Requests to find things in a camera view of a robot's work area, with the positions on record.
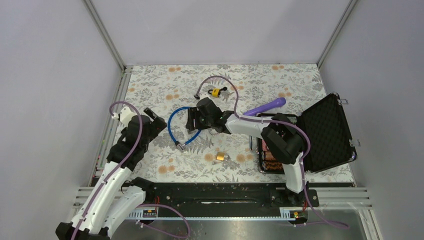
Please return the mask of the blue cable lock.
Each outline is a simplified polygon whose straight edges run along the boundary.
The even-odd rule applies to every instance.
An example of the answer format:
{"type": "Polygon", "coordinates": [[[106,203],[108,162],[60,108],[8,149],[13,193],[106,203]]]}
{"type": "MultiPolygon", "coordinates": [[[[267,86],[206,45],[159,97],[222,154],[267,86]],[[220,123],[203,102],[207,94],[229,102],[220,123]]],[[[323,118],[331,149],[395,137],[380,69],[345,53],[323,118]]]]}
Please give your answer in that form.
{"type": "Polygon", "coordinates": [[[187,145],[189,145],[189,144],[191,144],[192,142],[194,142],[194,140],[200,135],[200,133],[201,133],[201,130],[198,130],[196,133],[193,133],[191,136],[190,136],[190,138],[188,138],[188,139],[186,139],[186,140],[184,140],[184,139],[182,139],[181,138],[181,136],[183,136],[183,134],[181,133],[177,133],[177,134],[175,134],[175,132],[174,132],[174,130],[177,130],[177,131],[182,131],[182,127],[180,126],[180,125],[177,125],[177,126],[174,126],[173,125],[173,123],[174,123],[174,118],[178,115],[178,114],[180,114],[180,113],[182,113],[182,112],[184,112],[184,111],[188,111],[188,110],[190,110],[190,107],[188,107],[188,106],[183,106],[183,107],[179,107],[179,108],[177,108],[176,110],[174,110],[171,114],[170,114],[170,116],[169,116],[169,118],[168,118],[168,120],[167,120],[167,131],[168,131],[168,134],[169,134],[169,136],[170,136],[170,139],[172,140],[172,142],[173,142],[173,144],[174,144],[174,146],[175,146],[175,148],[177,149],[177,150],[179,150],[180,152],[185,152],[186,151],[186,147],[187,147],[187,145]]]}

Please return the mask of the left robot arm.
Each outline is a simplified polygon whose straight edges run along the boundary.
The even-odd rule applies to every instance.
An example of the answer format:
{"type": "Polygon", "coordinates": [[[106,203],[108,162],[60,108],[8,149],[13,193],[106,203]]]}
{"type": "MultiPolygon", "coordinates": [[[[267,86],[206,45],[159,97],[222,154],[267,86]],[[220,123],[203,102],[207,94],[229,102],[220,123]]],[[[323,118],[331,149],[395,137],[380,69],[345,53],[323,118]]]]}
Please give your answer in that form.
{"type": "Polygon", "coordinates": [[[149,187],[132,184],[125,194],[115,199],[118,190],[143,159],[144,154],[167,123],[151,109],[140,114],[124,106],[111,117],[123,126],[121,136],[107,156],[103,172],[87,200],[70,222],[61,222],[55,234],[60,240],[110,240],[117,228],[139,205],[148,206],[155,200],[149,187]]]}

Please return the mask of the large brass padlock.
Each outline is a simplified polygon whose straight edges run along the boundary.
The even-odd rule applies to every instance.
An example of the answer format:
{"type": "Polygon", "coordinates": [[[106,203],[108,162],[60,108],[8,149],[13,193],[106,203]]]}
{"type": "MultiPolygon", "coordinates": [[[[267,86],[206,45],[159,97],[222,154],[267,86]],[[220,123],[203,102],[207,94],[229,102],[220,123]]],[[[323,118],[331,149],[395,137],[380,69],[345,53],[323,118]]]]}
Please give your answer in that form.
{"type": "Polygon", "coordinates": [[[230,160],[230,156],[226,152],[218,152],[215,159],[217,162],[226,162],[230,160]]]}

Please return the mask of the yellow padlock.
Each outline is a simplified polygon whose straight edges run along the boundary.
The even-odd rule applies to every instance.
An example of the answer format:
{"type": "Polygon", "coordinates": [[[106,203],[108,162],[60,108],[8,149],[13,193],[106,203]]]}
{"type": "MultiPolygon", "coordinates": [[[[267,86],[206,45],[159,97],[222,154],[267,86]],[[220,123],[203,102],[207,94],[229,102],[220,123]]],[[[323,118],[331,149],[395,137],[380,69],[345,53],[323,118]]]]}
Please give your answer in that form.
{"type": "Polygon", "coordinates": [[[228,88],[227,87],[223,87],[223,88],[213,88],[207,91],[207,93],[209,95],[211,95],[214,98],[219,98],[222,92],[227,91],[228,88]]]}

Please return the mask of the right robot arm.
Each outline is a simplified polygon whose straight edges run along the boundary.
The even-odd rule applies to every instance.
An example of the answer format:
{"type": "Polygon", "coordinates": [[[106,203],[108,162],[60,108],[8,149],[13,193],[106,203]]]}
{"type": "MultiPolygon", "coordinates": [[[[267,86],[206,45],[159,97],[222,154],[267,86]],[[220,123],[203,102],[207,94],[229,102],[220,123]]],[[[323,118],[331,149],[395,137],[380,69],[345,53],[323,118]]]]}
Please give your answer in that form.
{"type": "Polygon", "coordinates": [[[221,110],[208,97],[187,111],[186,129],[189,131],[213,129],[217,133],[247,135],[263,140],[271,154],[282,164],[288,189],[287,201],[299,206],[307,199],[303,159],[310,152],[311,141],[286,115],[239,115],[235,110],[221,110]]]}

